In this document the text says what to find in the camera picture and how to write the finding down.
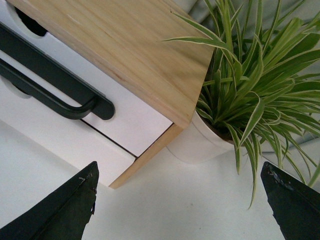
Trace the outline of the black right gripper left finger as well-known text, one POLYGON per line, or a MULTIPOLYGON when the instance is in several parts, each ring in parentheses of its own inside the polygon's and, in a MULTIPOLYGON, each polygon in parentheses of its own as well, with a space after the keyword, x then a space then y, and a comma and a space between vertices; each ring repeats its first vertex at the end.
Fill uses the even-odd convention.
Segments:
POLYGON ((80 240, 95 213, 99 169, 96 161, 1 228, 2 240, 80 240))

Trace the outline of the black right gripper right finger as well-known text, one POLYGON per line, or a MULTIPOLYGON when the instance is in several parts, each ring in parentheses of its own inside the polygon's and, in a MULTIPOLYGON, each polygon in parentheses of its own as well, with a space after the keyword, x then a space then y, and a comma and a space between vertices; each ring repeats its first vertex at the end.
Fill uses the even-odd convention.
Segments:
POLYGON ((266 161, 260 177, 273 217, 286 240, 320 238, 320 194, 266 161))

